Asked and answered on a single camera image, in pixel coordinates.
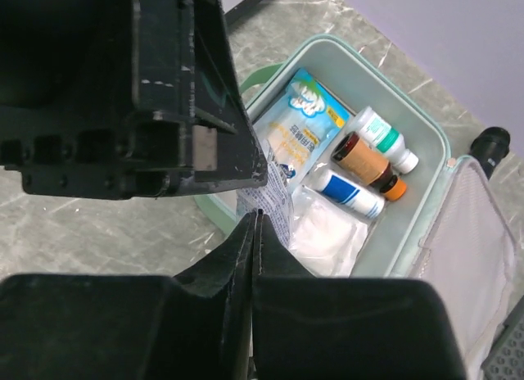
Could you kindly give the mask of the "white gauze packet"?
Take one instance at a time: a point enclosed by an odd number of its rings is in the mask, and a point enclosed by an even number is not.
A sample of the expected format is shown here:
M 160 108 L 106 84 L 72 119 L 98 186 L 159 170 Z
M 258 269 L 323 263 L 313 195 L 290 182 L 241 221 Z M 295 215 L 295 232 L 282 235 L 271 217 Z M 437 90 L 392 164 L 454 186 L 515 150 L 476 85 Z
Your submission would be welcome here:
M 302 185 L 292 195 L 288 250 L 313 275 L 350 276 L 368 237 L 368 225 Z

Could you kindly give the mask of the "blue cotton swab pack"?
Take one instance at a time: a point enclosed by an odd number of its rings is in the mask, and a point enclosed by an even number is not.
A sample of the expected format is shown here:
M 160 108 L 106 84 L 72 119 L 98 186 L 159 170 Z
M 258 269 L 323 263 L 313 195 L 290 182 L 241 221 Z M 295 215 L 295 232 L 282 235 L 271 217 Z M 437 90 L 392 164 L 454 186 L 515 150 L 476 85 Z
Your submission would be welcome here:
M 292 192 L 351 117 L 345 105 L 300 68 L 254 128 L 269 143 Z

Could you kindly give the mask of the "white green medicine bottle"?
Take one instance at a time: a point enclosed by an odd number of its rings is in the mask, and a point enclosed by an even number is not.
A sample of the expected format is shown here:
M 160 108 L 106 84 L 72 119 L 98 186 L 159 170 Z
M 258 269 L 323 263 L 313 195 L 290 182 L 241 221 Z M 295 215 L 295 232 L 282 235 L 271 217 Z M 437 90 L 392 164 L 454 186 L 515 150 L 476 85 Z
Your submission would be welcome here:
M 417 167 L 419 159 L 406 147 L 403 134 L 386 122 L 372 107 L 365 107 L 355 116 L 352 128 L 401 174 L 408 174 Z

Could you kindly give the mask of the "brown orange-cap bottle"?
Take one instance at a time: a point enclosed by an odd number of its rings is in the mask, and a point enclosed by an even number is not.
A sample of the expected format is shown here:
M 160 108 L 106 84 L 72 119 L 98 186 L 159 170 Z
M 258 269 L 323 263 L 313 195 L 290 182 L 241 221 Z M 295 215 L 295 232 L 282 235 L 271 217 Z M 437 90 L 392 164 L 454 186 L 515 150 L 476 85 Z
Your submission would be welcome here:
M 393 172 L 391 163 L 372 150 L 356 132 L 348 133 L 334 148 L 332 160 L 343 170 L 357 176 L 360 181 L 388 201 L 399 200 L 407 191 L 407 184 Z

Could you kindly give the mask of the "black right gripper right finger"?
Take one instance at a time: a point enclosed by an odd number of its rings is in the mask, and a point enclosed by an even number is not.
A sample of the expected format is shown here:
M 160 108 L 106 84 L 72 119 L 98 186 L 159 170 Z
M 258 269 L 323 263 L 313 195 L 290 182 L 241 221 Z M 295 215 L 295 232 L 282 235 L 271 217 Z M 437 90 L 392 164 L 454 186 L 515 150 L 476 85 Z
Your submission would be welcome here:
M 259 215 L 254 361 L 261 379 L 464 379 L 449 316 L 417 279 L 320 278 Z

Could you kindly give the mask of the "mint green medicine case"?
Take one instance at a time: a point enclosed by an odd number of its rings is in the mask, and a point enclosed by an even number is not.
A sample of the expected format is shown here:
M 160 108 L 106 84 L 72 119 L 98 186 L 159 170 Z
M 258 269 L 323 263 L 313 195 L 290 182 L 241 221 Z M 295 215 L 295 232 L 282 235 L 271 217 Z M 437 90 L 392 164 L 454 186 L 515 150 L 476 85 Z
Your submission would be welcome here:
M 507 356 L 493 365 L 486 361 L 508 308 L 517 246 L 479 164 L 470 156 L 452 158 L 448 138 L 429 115 L 353 48 L 326 34 L 245 79 L 242 90 L 260 87 L 251 115 L 258 117 L 300 68 L 351 111 L 375 110 L 419 159 L 405 175 L 405 196 L 372 229 L 355 274 L 429 282 L 449 311 L 468 376 L 515 377 Z

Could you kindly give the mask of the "white blue bandage roll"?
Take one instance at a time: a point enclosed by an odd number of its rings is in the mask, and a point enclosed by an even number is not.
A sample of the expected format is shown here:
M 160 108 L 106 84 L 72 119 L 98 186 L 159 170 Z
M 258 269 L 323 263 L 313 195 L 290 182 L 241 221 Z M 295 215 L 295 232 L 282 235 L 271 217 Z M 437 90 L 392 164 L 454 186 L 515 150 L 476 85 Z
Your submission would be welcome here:
M 383 197 L 330 169 L 317 174 L 313 178 L 312 186 L 335 203 L 346 206 L 368 219 L 376 219 L 386 204 Z

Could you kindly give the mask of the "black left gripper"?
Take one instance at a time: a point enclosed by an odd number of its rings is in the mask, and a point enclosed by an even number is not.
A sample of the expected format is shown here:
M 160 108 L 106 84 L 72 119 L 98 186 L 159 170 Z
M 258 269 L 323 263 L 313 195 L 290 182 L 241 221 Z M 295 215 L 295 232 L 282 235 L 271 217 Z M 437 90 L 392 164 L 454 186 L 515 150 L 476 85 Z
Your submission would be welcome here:
M 1 167 L 57 197 L 264 186 L 221 0 L 1 0 Z

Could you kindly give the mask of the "clear alcohol pad packets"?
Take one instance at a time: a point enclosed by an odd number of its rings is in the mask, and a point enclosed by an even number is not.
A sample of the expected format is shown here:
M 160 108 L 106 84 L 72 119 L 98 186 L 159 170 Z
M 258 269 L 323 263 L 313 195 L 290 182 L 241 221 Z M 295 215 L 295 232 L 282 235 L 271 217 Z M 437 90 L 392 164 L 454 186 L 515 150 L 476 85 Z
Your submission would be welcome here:
M 259 188 L 237 190 L 236 217 L 253 210 L 262 210 L 268 215 L 280 243 L 288 248 L 291 240 L 293 203 L 287 186 L 287 167 L 278 163 L 267 140 L 262 143 L 267 160 L 267 183 Z

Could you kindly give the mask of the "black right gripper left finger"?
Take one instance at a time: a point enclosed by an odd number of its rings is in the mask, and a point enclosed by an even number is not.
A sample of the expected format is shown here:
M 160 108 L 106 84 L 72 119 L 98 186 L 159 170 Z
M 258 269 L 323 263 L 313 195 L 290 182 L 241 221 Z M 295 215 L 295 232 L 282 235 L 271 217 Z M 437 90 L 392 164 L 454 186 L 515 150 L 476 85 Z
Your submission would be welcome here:
M 1 284 L 4 379 L 244 379 L 250 213 L 174 276 L 15 274 Z

